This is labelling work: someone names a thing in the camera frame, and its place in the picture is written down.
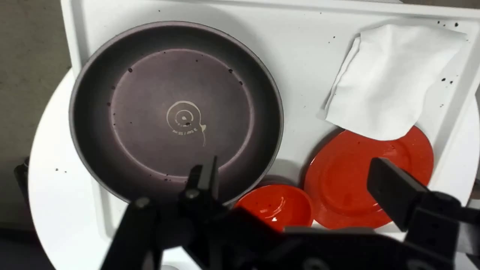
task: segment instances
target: frying pan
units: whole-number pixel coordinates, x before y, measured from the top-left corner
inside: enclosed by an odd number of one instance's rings
[[[233,38],[191,23],[154,23],[106,42],[70,101],[76,152],[122,200],[170,203],[193,165],[217,156],[218,200],[253,188],[281,137],[278,92]]]

